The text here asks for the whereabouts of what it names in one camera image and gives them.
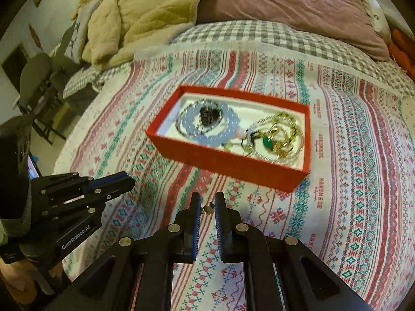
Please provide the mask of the left hand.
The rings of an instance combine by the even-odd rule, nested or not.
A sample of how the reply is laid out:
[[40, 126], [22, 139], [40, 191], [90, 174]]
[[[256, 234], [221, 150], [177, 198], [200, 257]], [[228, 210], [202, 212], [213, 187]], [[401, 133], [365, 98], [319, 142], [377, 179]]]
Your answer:
[[36, 267], [28, 260], [6, 264], [1, 260], [1, 279], [18, 310], [44, 310], [56, 295], [46, 295], [30, 272]]

